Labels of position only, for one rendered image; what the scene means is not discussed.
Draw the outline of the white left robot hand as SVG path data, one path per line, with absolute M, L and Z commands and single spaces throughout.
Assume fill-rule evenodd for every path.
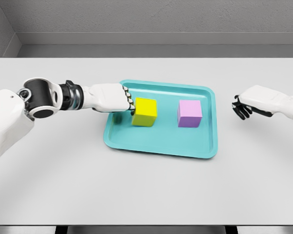
M 88 90 L 87 103 L 97 112 L 134 111 L 135 106 L 127 87 L 120 83 L 95 84 Z

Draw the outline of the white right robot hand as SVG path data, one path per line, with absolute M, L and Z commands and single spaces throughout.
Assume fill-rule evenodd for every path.
M 234 97 L 232 109 L 242 119 L 249 118 L 252 113 L 272 117 L 282 113 L 293 119 L 293 103 L 290 96 L 260 85 L 255 85 Z

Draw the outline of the yellow cube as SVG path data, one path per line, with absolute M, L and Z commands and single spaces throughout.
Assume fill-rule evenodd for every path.
M 157 102 L 154 99 L 137 97 L 132 125 L 151 127 L 157 118 Z

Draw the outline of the teal tray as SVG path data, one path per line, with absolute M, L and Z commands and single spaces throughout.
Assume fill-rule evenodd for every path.
M 129 112 L 109 114 L 105 144 L 114 149 L 193 158 L 212 158 L 218 151 L 215 93 L 208 87 L 125 79 L 133 98 L 157 101 L 158 117 L 151 127 L 133 126 Z M 180 100 L 199 100 L 203 119 L 197 128 L 177 124 Z

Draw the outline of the pink cube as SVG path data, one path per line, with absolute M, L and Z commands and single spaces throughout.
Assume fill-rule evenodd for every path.
M 197 128 L 202 117 L 201 101 L 179 100 L 177 109 L 178 127 Z

